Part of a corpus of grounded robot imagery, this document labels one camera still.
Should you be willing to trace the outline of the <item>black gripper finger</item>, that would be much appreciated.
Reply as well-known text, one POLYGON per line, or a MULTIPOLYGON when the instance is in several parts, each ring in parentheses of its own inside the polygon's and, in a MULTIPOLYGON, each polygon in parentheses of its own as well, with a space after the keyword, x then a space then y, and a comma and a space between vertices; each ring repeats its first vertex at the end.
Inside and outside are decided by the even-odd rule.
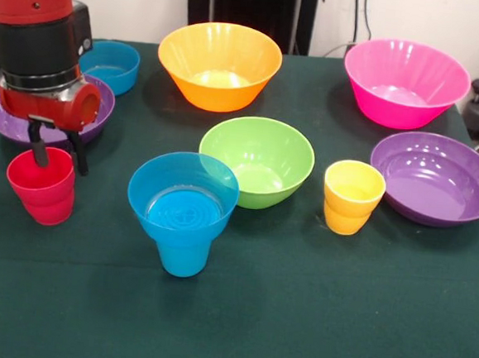
POLYGON ((48 165, 48 155, 46 154, 46 145, 41 139, 40 134, 41 122, 30 121, 27 128, 29 140, 31 143, 32 153, 35 163, 41 168, 45 168, 48 165))
POLYGON ((68 131, 69 143, 72 145, 72 158, 74 160, 74 167, 81 176, 86 176, 89 173, 88 161, 86 158, 84 144, 81 141, 79 133, 76 131, 68 131))

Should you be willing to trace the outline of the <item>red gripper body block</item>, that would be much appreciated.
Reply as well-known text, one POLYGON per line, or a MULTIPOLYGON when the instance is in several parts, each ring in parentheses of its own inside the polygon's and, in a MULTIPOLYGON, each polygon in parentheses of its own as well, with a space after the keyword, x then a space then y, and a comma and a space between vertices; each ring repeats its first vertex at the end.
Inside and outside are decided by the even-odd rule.
POLYGON ((5 111, 27 120, 50 122, 59 129, 82 131, 97 118, 101 95, 85 81, 59 92, 26 93, 0 83, 0 103, 5 111))

